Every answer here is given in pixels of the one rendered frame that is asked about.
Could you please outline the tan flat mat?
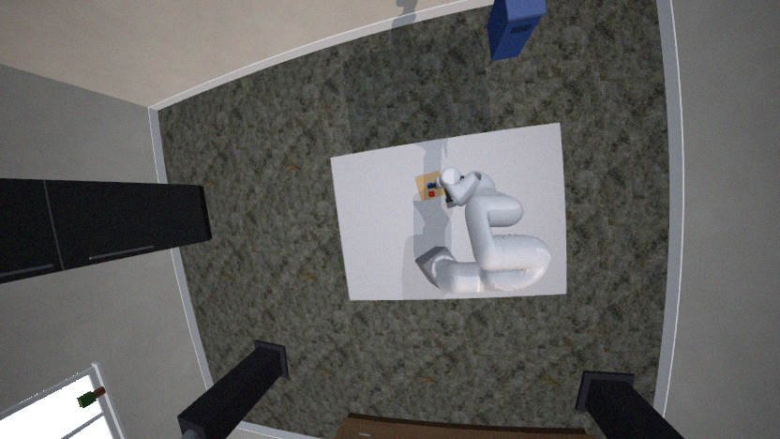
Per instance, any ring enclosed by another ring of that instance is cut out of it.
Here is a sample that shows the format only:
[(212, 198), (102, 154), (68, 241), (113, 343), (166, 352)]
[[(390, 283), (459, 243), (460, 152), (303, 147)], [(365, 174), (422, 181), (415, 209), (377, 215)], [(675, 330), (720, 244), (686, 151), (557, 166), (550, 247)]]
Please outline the tan flat mat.
[[(435, 171), (429, 174), (424, 174), (418, 177), (415, 177), (415, 182), (418, 187), (418, 191), (420, 194), (421, 201), (429, 200), (432, 198), (436, 198), (442, 195), (445, 195), (444, 188), (441, 189), (428, 189), (428, 183), (435, 183), (435, 179), (440, 176), (440, 171)], [(435, 196), (429, 197), (428, 192), (433, 191), (435, 193)]]

